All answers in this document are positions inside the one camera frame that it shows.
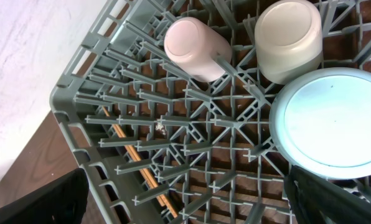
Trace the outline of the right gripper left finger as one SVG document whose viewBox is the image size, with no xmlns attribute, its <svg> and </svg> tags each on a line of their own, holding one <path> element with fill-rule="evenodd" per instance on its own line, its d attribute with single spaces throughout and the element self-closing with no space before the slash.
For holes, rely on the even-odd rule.
<svg viewBox="0 0 371 224">
<path fill-rule="evenodd" d="M 81 223 L 89 184 L 85 171 L 75 169 L 0 208 L 3 223 Z"/>
</svg>

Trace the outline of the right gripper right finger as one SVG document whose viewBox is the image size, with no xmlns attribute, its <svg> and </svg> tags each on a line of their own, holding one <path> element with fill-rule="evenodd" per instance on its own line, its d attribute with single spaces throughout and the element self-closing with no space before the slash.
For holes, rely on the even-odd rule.
<svg viewBox="0 0 371 224">
<path fill-rule="evenodd" d="M 358 180 L 344 189 L 292 166 L 284 191 L 298 223 L 371 223 L 371 187 Z"/>
</svg>

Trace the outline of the light blue small bowl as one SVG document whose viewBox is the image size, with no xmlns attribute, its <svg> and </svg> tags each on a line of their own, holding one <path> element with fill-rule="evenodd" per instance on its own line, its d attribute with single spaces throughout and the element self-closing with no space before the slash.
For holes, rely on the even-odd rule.
<svg viewBox="0 0 371 224">
<path fill-rule="evenodd" d="M 290 163 L 321 177 L 371 175 L 371 73 L 323 68 L 288 83 L 270 109 L 270 134 Z"/>
</svg>

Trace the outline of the white cup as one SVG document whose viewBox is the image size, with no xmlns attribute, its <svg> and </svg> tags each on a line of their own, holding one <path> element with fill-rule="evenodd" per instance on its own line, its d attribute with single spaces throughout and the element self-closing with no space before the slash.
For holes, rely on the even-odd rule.
<svg viewBox="0 0 371 224">
<path fill-rule="evenodd" d="M 322 61 L 322 25 L 317 7 L 307 0 L 270 5 L 256 23 L 255 47 L 260 71 L 273 83 L 285 85 L 316 70 Z"/>
</svg>

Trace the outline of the pink cup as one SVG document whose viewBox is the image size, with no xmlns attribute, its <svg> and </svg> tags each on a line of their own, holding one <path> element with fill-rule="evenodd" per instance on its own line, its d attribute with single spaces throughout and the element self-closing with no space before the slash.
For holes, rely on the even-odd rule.
<svg viewBox="0 0 371 224">
<path fill-rule="evenodd" d="M 217 56 L 231 62 L 228 41 L 194 17 L 175 21 L 164 37 L 164 51 L 179 68 L 199 82 L 213 82 L 225 73 L 215 61 Z"/>
</svg>

